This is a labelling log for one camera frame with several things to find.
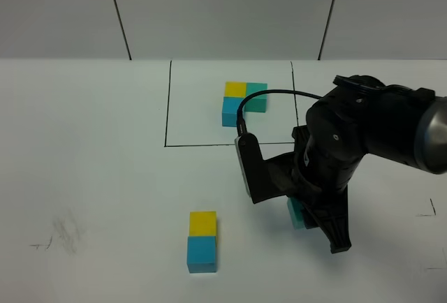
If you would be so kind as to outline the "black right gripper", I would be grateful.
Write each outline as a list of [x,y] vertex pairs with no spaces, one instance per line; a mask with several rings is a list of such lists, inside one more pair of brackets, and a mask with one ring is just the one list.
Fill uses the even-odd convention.
[[340,140],[319,142],[306,126],[295,127],[293,137],[293,151],[264,159],[250,135],[251,200],[256,204],[279,196],[298,199],[305,228],[320,228],[332,254],[348,251],[348,183],[365,152]]

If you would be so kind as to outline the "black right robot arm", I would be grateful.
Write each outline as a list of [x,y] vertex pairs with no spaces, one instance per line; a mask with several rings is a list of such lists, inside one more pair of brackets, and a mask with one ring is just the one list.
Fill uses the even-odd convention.
[[294,127],[294,150],[260,160],[247,188],[254,203],[297,200],[305,226],[320,228],[340,253],[351,248],[348,184],[364,156],[446,172],[446,99],[367,75],[337,76],[334,84]]

